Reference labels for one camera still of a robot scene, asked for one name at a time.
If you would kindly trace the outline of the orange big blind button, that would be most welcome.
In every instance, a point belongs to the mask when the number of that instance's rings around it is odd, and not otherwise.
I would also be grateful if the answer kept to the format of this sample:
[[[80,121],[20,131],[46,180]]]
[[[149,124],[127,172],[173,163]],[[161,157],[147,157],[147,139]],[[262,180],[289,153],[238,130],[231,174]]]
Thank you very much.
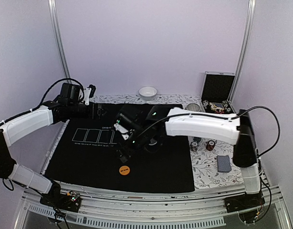
[[[130,173],[130,167],[129,166],[121,166],[119,168],[119,173],[123,176],[127,176]]]

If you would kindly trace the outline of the blue peach chip stack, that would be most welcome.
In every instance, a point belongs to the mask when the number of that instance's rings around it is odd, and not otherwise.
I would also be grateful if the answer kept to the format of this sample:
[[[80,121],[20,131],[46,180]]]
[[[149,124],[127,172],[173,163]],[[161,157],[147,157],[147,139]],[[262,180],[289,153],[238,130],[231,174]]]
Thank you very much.
[[[191,143],[190,143],[190,150],[191,151],[193,151],[193,152],[197,152],[197,150],[198,150],[198,147],[199,147],[199,143],[198,142],[196,142],[196,141],[192,141]]]

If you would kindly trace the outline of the clear acrylic dealer button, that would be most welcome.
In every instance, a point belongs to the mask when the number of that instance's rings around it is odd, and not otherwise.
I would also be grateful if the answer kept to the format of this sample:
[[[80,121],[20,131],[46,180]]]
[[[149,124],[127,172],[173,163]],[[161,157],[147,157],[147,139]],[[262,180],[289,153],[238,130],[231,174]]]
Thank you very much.
[[[149,146],[155,146],[156,144],[157,144],[157,140],[151,139],[148,145]]]

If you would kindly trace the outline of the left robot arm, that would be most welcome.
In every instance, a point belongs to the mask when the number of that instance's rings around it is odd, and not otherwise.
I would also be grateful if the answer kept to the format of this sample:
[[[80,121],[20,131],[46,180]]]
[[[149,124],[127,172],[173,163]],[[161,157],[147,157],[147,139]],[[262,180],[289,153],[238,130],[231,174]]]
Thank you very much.
[[[54,181],[17,163],[9,147],[25,136],[50,125],[73,118],[95,119],[98,107],[90,102],[96,91],[94,85],[86,88],[76,81],[63,83],[60,94],[53,101],[41,100],[35,107],[0,122],[0,178],[10,180],[46,194],[54,206],[61,207],[65,198],[56,190]]]

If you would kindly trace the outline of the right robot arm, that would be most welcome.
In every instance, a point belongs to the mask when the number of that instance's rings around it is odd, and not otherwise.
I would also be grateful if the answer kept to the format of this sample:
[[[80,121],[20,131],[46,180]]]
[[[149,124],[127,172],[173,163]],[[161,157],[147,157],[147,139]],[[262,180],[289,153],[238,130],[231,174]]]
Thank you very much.
[[[126,157],[165,136],[192,136],[219,140],[233,146],[233,163],[240,168],[244,181],[245,194],[241,196],[244,208],[251,208],[259,200],[261,179],[258,153],[249,112],[264,109],[253,106],[240,110],[237,114],[213,114],[185,110],[172,105],[154,105],[150,111],[143,112],[132,104],[125,104],[117,113],[114,129],[118,131],[125,144]]]

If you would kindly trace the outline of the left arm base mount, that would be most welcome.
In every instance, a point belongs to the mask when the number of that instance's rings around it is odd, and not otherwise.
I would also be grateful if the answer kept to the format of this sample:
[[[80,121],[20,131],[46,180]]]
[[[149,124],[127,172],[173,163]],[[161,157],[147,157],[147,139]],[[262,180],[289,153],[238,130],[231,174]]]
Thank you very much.
[[[48,194],[42,194],[40,199],[40,203],[43,205],[75,213],[78,213],[81,202],[82,199],[79,192],[71,190],[63,194],[59,189],[51,190]]]

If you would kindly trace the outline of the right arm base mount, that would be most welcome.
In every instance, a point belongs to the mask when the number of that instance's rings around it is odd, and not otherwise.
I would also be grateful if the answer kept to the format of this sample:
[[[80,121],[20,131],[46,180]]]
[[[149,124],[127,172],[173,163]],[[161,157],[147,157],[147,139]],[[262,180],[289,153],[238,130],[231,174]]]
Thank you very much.
[[[238,212],[243,222],[253,223],[261,214],[265,204],[260,191],[258,194],[241,194],[224,199],[224,206],[228,213]]]

